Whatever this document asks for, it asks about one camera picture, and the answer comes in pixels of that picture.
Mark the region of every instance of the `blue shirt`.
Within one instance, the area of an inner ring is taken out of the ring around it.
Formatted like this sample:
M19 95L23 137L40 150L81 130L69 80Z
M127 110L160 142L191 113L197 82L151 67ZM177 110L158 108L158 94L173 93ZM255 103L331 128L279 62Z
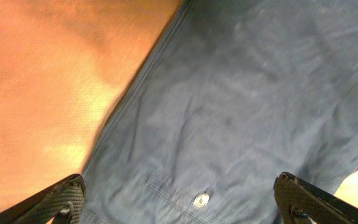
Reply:
M84 170L81 223L281 223L358 169L358 1L185 1Z

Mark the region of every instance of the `orange floor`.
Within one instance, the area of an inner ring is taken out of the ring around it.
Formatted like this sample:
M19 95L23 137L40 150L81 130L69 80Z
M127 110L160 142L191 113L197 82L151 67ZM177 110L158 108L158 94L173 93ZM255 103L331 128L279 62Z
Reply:
M178 2L0 0L0 211L81 171Z

